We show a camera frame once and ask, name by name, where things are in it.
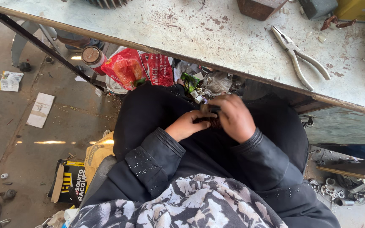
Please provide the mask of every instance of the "black sleeve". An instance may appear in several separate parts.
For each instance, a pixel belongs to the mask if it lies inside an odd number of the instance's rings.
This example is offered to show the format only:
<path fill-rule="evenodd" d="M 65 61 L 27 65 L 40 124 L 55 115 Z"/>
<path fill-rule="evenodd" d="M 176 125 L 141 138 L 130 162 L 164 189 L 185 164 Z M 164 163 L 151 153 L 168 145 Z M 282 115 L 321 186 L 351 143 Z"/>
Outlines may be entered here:
<path fill-rule="evenodd" d="M 289 228 L 340 228 L 336 216 L 317 199 L 307 180 L 291 187 L 255 192 Z"/>
<path fill-rule="evenodd" d="M 340 228 L 335 215 L 288 156 L 257 128 L 245 143 L 232 148 L 252 189 L 289 228 Z"/>
<path fill-rule="evenodd" d="M 301 172 L 258 128 L 246 142 L 232 147 L 243 174 L 255 191 L 300 184 Z"/>
<path fill-rule="evenodd" d="M 115 199 L 147 202 L 166 188 L 176 172 L 185 149 L 163 129 L 157 128 L 142 144 L 126 154 L 107 173 L 107 179 L 84 204 Z"/>

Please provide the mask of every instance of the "hand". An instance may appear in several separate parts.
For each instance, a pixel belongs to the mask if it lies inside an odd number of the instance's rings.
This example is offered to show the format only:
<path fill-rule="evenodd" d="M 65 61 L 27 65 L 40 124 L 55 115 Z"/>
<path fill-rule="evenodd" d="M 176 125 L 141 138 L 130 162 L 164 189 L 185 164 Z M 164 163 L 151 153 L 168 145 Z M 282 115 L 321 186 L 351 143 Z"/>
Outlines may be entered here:
<path fill-rule="evenodd" d="M 256 131 L 253 117 L 240 97 L 236 95 L 222 95 L 209 101 L 211 105 L 218 105 L 221 125 L 225 132 L 236 142 L 244 143 Z"/>
<path fill-rule="evenodd" d="M 210 126 L 209 121 L 200 123 L 192 123 L 197 118 L 203 117 L 218 117 L 215 113 L 203 114 L 198 110 L 193 110 L 180 116 L 173 124 L 171 124 L 165 132 L 167 132 L 175 141 L 180 142 L 183 139 L 190 137 L 195 132 L 205 130 Z"/>

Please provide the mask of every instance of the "green packet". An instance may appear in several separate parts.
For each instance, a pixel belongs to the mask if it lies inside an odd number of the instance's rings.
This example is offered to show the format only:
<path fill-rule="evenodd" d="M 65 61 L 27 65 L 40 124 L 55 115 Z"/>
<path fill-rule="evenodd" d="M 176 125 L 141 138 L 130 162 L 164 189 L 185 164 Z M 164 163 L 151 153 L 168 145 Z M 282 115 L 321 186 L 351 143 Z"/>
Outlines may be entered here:
<path fill-rule="evenodd" d="M 196 77 L 184 72 L 181 74 L 181 80 L 184 82 L 184 90 L 188 92 L 194 91 L 195 87 L 197 87 L 198 83 L 200 82 L 200 80 Z"/>

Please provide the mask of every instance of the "metal fins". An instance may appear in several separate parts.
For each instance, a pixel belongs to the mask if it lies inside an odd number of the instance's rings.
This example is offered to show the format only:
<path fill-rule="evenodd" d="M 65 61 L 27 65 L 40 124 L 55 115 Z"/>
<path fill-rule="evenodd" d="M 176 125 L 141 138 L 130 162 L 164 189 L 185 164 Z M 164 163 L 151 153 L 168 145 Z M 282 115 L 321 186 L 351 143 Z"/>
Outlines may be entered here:
<path fill-rule="evenodd" d="M 127 0 L 88 0 L 90 4 L 94 4 L 95 6 L 100 6 L 101 8 L 104 8 L 106 6 L 108 9 L 113 7 L 116 9 L 116 7 L 122 7 L 122 3 L 127 5 Z"/>

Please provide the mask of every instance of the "white table top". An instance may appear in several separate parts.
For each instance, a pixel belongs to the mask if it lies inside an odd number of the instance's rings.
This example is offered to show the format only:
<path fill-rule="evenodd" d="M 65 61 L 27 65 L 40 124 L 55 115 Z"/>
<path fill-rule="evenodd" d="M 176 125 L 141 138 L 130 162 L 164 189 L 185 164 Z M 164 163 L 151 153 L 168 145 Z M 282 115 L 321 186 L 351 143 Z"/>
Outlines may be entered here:
<path fill-rule="evenodd" d="M 277 12 L 264 22 L 239 12 L 236 0 L 134 0 L 126 7 L 101 9 L 81 0 L 0 0 L 0 12 L 108 42 L 200 63 L 240 76 L 313 96 L 317 100 L 365 113 L 365 23 L 320 31 L 323 20 L 310 21 L 288 2 L 290 13 Z M 326 81 L 300 59 L 298 80 L 291 60 L 270 31 L 276 26 L 307 55 L 324 65 Z M 327 36 L 324 43 L 317 37 Z"/>

